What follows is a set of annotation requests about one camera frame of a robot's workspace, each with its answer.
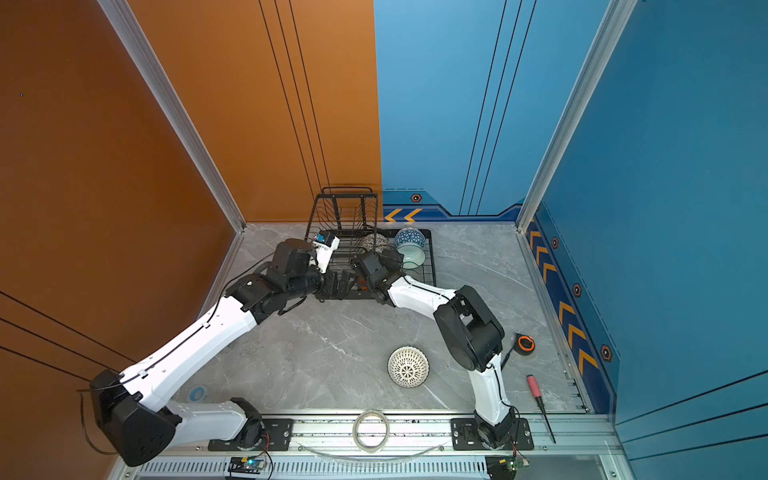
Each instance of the blue patterned bowl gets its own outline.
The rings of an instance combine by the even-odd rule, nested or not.
[[[424,234],[418,228],[406,227],[400,230],[397,235],[395,235],[395,240],[392,245],[395,247],[395,249],[399,249],[406,243],[417,245],[423,250],[427,245],[427,239],[424,238]]]

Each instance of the dish rack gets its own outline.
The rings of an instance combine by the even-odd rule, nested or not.
[[[310,221],[306,225],[304,240],[312,240],[322,232],[329,231],[339,238],[339,248],[333,252],[328,268],[338,272],[354,273],[351,261],[365,253],[363,239],[372,233],[380,233],[386,239],[384,245],[375,248],[393,248],[391,243],[399,229],[379,228],[379,195],[369,187],[324,187],[315,197]],[[413,270],[403,270],[419,282],[437,286],[435,275],[435,254],[432,252],[432,232],[420,229],[427,240],[424,248],[425,259]],[[372,298],[366,285],[360,280],[349,292],[347,299]]]

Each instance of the red screwdriver handle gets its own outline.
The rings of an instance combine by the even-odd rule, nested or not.
[[[528,376],[528,386],[531,388],[531,393],[533,394],[533,398],[540,399],[541,390],[538,389],[538,383],[536,383],[536,378],[533,375]]]

